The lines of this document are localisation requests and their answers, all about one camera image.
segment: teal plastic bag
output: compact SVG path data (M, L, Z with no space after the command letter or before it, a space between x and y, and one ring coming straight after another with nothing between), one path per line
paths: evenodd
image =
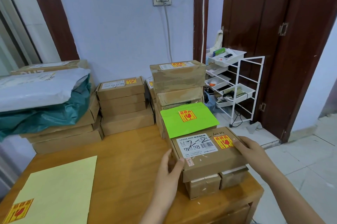
M51 126L74 125L89 107L88 78L62 104L0 113L0 142L13 134L37 133Z

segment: person's right hand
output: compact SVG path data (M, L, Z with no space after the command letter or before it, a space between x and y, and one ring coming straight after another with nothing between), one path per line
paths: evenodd
M241 152L250 166L264 181L267 182L270 177L280 172L268 157L265 150L257 142L244 136L239 136L239 138L246 145L244 145L241 141L234 139L234 146Z

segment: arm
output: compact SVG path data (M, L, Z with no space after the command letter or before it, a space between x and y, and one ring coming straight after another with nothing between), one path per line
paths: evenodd
M288 224L325 224L290 181L270 160L264 149L247 137L233 140L234 146L271 188Z
M152 200L141 218L140 224L163 223L176 196L179 176L184 167L184 159L179 159L173 170L169 173L168 156L171 151L172 149L168 150L161 160Z

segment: barcode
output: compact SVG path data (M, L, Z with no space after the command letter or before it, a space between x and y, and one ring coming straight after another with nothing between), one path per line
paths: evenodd
M202 148L209 148L209 147L212 147L214 146L212 142L204 142L204 143L201 143L200 144Z

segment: white plastic bag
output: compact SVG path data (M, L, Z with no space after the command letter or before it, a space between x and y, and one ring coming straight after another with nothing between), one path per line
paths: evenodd
M64 103L89 73L72 68L0 78L0 112Z

